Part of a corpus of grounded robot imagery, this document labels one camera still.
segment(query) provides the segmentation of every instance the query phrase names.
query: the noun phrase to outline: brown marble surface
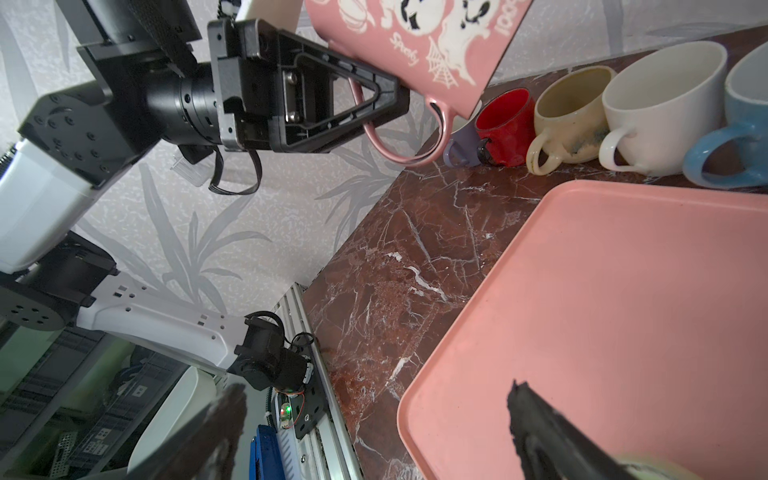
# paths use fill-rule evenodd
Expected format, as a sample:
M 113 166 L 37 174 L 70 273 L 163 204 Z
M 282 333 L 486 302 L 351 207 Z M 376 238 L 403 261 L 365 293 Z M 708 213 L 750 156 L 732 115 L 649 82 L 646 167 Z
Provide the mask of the brown marble surface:
M 729 49 L 730 67 L 768 41 L 768 27 L 714 40 Z M 620 71 L 644 55 L 599 64 Z M 538 97 L 566 73 L 492 86 L 484 99 L 519 86 Z M 712 171 L 735 168 L 733 152 L 717 153 Z M 574 179 L 693 186 L 681 175 L 619 174 L 597 161 L 545 177 L 525 166 L 453 170 L 435 162 L 404 170 L 305 292 L 368 480 L 421 478 L 397 432 L 400 397 L 541 198 Z

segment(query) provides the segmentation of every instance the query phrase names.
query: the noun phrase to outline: pink tray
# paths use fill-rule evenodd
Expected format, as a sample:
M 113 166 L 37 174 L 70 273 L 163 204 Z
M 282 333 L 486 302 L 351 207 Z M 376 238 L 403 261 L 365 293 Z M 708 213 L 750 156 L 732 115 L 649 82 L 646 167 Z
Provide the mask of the pink tray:
M 766 341 L 768 196 L 572 181 L 440 342 L 398 429 L 427 480 L 523 478 L 517 379 L 611 454 L 765 478 Z

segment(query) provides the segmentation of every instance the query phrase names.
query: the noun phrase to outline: beige mug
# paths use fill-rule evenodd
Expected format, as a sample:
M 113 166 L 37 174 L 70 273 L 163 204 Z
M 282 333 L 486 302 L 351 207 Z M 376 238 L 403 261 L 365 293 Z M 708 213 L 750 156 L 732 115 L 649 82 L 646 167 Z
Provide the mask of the beige mug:
M 587 67 L 544 90 L 534 110 L 537 137 L 525 158 L 529 172 L 546 175 L 562 163 L 580 164 L 598 157 L 609 132 L 601 95 L 615 76 L 613 68 Z M 549 158 L 539 166 L 542 150 Z

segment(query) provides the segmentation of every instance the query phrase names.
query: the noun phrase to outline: red mug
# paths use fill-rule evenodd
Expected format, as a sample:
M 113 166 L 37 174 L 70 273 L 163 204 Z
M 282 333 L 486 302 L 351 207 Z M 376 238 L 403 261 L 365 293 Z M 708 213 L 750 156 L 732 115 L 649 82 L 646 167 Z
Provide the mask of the red mug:
M 486 165 L 517 167 L 525 164 L 528 147 L 536 138 L 531 92 L 516 88 L 491 100 L 475 120 L 480 136 L 478 159 Z

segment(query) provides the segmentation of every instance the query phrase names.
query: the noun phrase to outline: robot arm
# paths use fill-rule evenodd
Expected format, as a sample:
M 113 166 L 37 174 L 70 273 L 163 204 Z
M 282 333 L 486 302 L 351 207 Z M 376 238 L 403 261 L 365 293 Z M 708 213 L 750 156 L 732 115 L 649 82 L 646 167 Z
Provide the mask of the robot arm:
M 327 152 L 406 113 L 409 90 L 261 20 L 211 22 L 211 62 L 198 63 L 185 0 L 57 1 L 95 80 L 41 97 L 0 160 L 0 316 L 134 336 L 257 389 L 301 390 L 313 366 L 285 347 L 280 326 L 160 298 L 70 229 L 161 139 L 193 164 L 220 145 L 255 164 L 257 150 Z M 373 96 L 336 113 L 334 78 Z

